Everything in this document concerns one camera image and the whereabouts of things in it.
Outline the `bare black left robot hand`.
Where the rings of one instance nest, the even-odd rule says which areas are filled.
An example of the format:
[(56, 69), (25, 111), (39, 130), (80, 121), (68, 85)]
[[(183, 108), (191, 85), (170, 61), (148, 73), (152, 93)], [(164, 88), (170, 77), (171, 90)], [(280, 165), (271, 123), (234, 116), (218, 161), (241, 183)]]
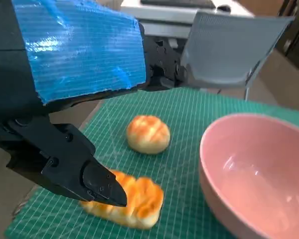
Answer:
[(186, 85), (180, 55), (132, 16), (93, 0), (0, 0), (0, 148), (9, 169), (55, 194), (127, 205), (94, 145), (50, 113)]

